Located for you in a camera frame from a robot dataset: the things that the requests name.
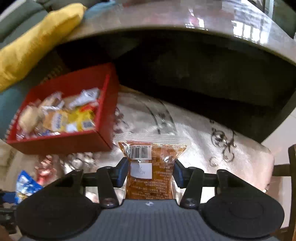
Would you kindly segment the yellow red snack packet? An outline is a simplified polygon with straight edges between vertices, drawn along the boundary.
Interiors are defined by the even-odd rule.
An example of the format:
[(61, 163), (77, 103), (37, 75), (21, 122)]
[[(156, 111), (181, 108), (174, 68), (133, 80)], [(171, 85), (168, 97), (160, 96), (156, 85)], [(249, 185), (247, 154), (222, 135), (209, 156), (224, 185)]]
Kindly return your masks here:
[(82, 132), (95, 129), (95, 114), (98, 109), (97, 102), (76, 107), (68, 116), (66, 132)]

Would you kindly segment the grey coffee table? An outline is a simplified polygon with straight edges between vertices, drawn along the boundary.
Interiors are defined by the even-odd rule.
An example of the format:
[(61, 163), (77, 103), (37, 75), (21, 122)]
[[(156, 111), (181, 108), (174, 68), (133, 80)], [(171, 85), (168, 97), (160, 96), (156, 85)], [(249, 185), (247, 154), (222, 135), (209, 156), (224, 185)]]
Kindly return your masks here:
[(258, 142), (295, 108), (295, 41), (248, 1), (97, 4), (58, 51)]

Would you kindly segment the waffle snack clear packet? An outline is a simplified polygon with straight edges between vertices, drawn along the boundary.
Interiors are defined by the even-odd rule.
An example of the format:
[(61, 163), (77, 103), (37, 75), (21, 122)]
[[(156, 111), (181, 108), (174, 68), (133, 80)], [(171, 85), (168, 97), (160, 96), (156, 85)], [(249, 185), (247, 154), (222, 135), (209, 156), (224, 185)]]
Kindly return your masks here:
[(62, 109), (45, 111), (42, 119), (42, 132), (65, 132), (68, 116), (69, 112)]

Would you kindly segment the silver foil snack packet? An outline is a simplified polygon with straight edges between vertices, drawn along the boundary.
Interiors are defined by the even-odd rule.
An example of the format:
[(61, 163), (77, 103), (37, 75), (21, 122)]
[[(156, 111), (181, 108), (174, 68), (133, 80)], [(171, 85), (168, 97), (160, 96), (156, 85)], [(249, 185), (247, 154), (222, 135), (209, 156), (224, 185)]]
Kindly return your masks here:
[(65, 102), (65, 106), (68, 109), (74, 109), (76, 107), (97, 101), (99, 95), (100, 89), (98, 88), (82, 90), (79, 95), (74, 98), (70, 98), (67, 102)]

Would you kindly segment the wooden chair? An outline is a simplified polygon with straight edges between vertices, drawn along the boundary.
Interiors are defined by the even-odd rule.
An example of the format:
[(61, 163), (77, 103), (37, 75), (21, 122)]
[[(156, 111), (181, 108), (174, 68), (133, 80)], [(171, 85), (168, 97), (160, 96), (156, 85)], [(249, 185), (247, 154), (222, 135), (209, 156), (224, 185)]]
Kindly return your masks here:
[(295, 144), (287, 150), (288, 163), (276, 164), (273, 177), (278, 183), (278, 199), (285, 211), (284, 223), (274, 234), (280, 240), (295, 240)]

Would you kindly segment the red cardboard box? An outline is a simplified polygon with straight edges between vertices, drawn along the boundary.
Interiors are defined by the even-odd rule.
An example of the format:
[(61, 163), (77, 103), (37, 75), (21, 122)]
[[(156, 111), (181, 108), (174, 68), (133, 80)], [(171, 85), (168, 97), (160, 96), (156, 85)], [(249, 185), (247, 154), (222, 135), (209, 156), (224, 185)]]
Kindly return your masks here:
[(11, 120), (6, 143), (28, 155), (108, 151), (118, 88), (110, 63), (37, 85)]

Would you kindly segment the blue snack packet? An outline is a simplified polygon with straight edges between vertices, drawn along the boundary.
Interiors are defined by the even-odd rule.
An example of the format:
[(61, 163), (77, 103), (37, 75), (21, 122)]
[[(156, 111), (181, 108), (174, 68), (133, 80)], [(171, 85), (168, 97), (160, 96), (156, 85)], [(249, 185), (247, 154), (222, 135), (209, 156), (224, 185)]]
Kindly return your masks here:
[(22, 170), (16, 181), (15, 204), (19, 205), (24, 199), (43, 189), (33, 177)]

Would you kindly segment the brown jerky snack packet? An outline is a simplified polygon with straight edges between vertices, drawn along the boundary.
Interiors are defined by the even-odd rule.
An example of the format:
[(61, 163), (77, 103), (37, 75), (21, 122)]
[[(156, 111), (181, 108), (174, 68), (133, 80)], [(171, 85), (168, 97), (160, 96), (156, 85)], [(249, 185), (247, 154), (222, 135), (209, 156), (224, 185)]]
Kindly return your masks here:
[(173, 199), (174, 164), (186, 150), (186, 144), (121, 141), (118, 145), (129, 163), (126, 199)]

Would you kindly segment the yellow pillow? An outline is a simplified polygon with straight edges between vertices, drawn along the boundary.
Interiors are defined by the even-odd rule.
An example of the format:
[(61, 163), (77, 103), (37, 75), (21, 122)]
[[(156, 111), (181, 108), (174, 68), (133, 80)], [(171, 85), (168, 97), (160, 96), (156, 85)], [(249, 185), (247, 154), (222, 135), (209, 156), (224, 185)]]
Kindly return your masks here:
[(23, 80), (37, 63), (82, 21), (86, 6), (69, 4), (51, 11), (34, 27), (1, 49), (1, 92)]

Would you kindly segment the dark green sofa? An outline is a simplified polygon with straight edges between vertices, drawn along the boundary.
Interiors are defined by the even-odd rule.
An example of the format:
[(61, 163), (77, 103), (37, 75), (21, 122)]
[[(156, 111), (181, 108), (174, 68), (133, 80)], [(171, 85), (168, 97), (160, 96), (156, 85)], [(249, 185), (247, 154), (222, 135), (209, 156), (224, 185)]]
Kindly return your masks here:
[(67, 1), (14, 1), (1, 13), (1, 48), (34, 27), (50, 11), (68, 4)]

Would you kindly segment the teal houndstooth cushion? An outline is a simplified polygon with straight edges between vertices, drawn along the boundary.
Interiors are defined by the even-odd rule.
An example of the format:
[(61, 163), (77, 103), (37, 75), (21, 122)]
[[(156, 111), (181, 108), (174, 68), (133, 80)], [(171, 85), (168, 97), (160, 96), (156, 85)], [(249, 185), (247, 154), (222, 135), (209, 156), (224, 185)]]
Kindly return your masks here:
[(6, 142), (11, 120), (33, 87), (33, 84), (20, 82), (1, 93), (1, 140)]

